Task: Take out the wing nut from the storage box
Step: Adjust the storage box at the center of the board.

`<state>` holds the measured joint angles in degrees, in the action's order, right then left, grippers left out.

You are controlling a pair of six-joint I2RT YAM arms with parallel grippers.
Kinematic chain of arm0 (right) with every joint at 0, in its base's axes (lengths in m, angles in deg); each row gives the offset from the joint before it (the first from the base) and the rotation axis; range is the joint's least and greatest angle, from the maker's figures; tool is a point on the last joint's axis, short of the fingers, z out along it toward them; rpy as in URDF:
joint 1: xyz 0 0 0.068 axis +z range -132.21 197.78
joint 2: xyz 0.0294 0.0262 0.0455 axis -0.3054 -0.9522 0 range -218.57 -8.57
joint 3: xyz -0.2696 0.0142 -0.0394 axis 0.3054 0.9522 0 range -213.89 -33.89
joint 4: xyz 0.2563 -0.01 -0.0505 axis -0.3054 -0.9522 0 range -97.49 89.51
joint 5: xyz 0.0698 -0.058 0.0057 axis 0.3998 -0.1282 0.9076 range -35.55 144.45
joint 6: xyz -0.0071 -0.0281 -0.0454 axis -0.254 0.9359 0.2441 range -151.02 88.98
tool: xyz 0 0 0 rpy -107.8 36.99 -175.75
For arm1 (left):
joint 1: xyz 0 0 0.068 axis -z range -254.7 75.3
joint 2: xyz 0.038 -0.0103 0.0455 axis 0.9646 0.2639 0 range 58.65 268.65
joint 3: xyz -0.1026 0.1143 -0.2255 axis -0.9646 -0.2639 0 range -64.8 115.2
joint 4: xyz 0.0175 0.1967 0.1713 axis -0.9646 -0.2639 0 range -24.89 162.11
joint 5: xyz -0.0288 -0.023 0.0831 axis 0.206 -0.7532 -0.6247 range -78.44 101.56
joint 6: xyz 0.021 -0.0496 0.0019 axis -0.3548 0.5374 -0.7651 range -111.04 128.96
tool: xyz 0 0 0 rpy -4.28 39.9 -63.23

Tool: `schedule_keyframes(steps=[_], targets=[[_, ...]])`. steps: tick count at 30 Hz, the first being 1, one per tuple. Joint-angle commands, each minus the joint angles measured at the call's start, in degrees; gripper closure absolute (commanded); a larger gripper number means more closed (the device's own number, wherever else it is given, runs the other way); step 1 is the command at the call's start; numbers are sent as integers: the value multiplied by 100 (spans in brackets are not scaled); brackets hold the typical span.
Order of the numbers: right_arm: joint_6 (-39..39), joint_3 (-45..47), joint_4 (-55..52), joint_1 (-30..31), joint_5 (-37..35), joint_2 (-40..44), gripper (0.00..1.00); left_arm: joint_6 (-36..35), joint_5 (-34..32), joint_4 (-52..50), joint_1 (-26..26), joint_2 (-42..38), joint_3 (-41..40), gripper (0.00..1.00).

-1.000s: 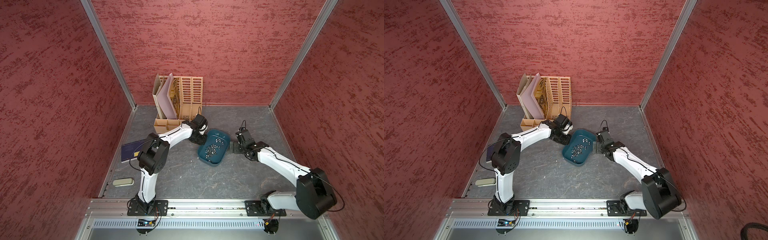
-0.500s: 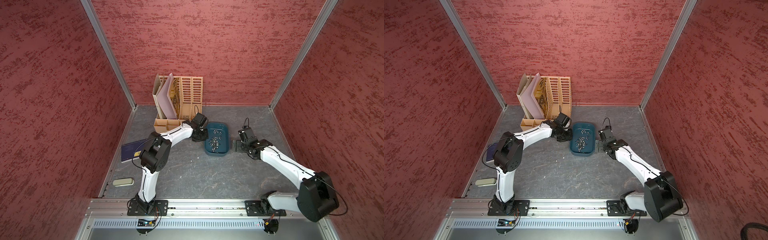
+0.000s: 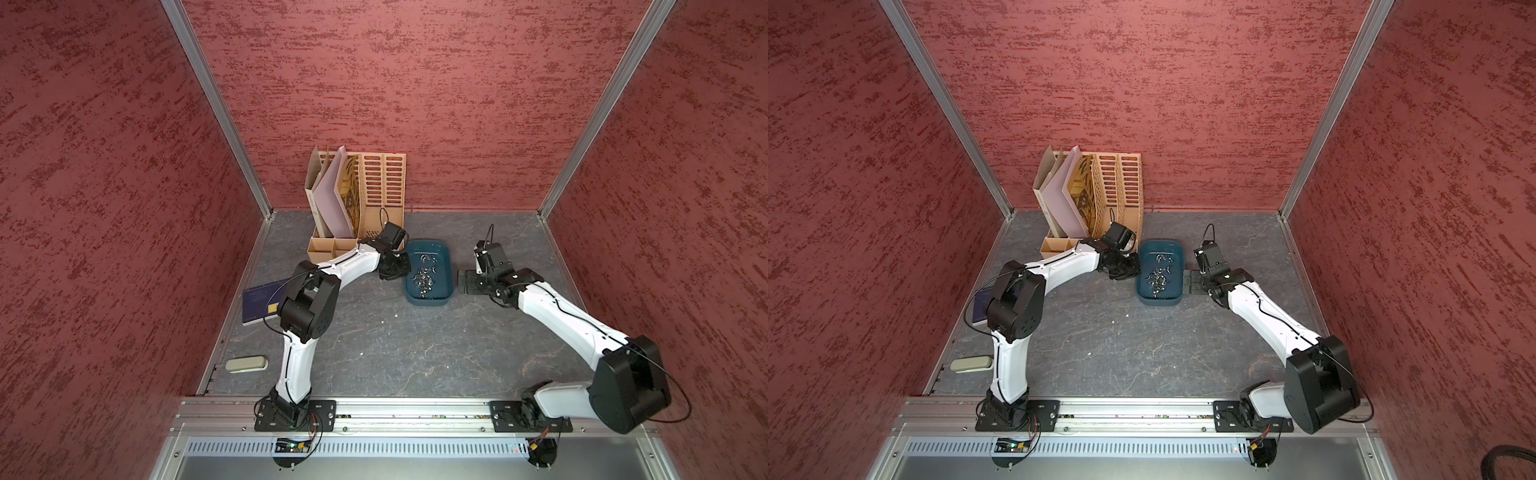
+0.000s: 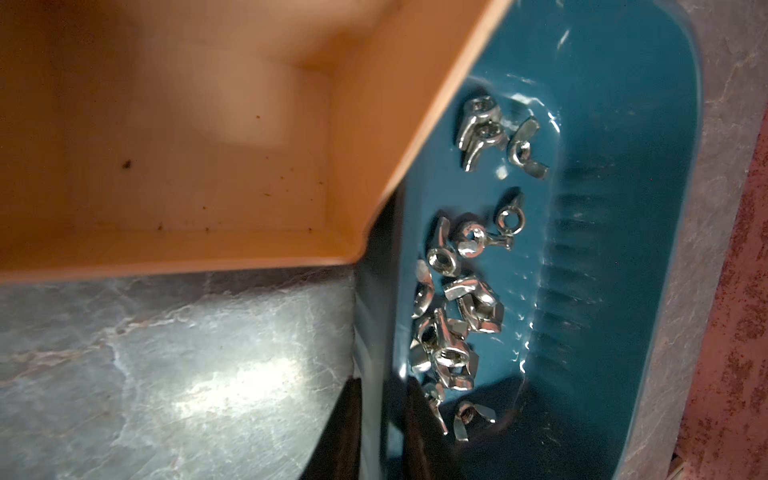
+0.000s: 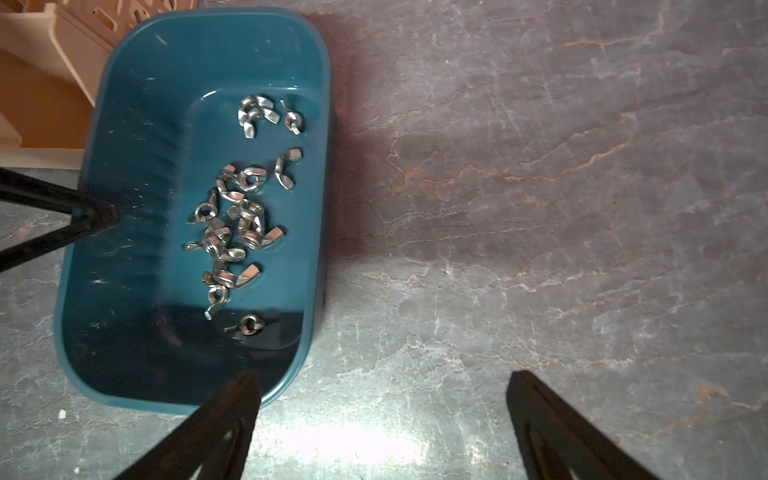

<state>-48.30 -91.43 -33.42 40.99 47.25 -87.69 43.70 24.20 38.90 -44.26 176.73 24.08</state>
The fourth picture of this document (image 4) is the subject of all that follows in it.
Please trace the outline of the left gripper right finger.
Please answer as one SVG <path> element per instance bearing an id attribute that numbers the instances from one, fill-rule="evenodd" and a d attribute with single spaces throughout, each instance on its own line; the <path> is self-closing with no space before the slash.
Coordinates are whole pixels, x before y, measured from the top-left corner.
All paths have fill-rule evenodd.
<path id="1" fill-rule="evenodd" d="M 419 382 L 409 378 L 405 406 L 405 478 L 464 479 Z"/>

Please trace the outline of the teal plastic storage tray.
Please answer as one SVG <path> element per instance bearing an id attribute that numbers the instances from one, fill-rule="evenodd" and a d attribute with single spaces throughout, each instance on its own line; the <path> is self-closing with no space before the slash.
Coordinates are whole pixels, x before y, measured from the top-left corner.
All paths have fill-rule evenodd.
<path id="1" fill-rule="evenodd" d="M 464 102 L 488 94 L 512 129 L 535 116 L 539 180 L 483 151 L 461 168 Z M 613 479 L 634 420 L 700 123 L 689 33 L 657 1 L 518 1 L 422 147 L 356 267 L 355 363 L 363 379 L 361 475 L 399 479 L 411 373 L 415 267 L 438 216 L 491 225 L 515 191 L 513 248 L 466 266 L 501 300 L 498 334 L 473 333 L 492 408 L 452 454 L 468 479 Z"/>

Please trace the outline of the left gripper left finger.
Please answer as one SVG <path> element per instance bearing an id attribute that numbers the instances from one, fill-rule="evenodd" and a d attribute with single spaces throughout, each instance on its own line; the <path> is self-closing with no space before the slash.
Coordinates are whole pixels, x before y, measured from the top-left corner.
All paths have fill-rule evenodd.
<path id="1" fill-rule="evenodd" d="M 362 382 L 349 378 L 300 479 L 357 480 L 361 424 Z"/>

